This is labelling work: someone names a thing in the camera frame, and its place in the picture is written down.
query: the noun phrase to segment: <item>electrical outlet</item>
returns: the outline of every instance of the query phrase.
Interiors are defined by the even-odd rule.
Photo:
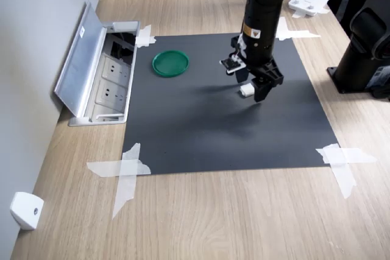
[[[101,80],[97,89],[96,103],[124,113],[127,90],[108,80]]]
[[[102,76],[104,79],[127,88],[130,79],[130,68],[125,63],[106,56]]]

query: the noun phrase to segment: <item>pop-up socket box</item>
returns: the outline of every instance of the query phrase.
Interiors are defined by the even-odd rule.
[[[86,5],[54,89],[69,126],[126,122],[139,31],[139,21],[102,23]]]

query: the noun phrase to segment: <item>wooden table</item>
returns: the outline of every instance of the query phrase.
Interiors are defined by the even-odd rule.
[[[101,20],[141,20],[153,35],[238,32],[246,0],[100,0]],[[124,125],[67,126],[64,111],[34,194],[38,229],[20,233],[13,259],[385,259],[390,257],[390,103],[340,95],[325,69],[348,38],[328,13],[291,18],[321,38],[294,43],[341,147],[379,159],[351,166],[344,199],[329,167],[139,177],[112,218],[117,178],[87,161],[118,160]]]

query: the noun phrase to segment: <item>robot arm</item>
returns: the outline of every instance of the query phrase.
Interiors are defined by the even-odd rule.
[[[221,60],[228,75],[235,74],[238,83],[249,73],[255,87],[255,101],[264,100],[270,90],[283,83],[272,56],[283,0],[247,0],[241,34],[232,39],[235,52]]]

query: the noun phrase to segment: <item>green lid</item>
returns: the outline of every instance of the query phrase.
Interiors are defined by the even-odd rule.
[[[154,71],[163,77],[178,76],[186,71],[190,60],[182,51],[164,51],[154,57]]]

